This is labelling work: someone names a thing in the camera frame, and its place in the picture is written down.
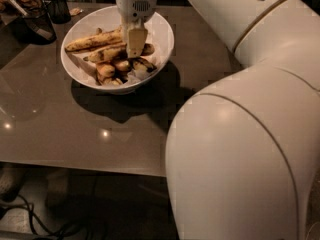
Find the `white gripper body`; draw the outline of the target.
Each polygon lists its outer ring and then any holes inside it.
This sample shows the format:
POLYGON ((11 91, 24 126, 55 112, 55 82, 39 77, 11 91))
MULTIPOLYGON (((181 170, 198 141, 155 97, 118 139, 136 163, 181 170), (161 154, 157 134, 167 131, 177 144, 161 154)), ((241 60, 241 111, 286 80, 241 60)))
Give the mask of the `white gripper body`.
POLYGON ((125 23, 145 23, 153 16, 157 0, 116 0, 116 4, 125 23))

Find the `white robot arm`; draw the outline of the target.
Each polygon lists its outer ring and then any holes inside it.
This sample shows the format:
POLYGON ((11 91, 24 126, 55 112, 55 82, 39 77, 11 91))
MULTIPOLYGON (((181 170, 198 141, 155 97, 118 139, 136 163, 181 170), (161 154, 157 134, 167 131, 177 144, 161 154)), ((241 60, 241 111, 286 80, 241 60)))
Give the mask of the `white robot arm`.
POLYGON ((188 0, 242 70, 192 96, 166 142, 180 240, 304 240, 320 158, 320 17, 301 0, 188 0))

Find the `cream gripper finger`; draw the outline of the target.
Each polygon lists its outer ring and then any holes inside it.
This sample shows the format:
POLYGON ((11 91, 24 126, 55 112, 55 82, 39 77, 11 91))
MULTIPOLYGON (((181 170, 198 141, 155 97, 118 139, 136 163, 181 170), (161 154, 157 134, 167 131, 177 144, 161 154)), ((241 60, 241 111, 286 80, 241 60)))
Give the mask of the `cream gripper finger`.
POLYGON ((127 26, 127 54, 129 58, 136 58, 142 54, 148 30, 142 19, 130 23, 127 26))
POLYGON ((121 17, 121 31, 122 40, 127 44, 129 41, 129 22, 124 17, 121 17))

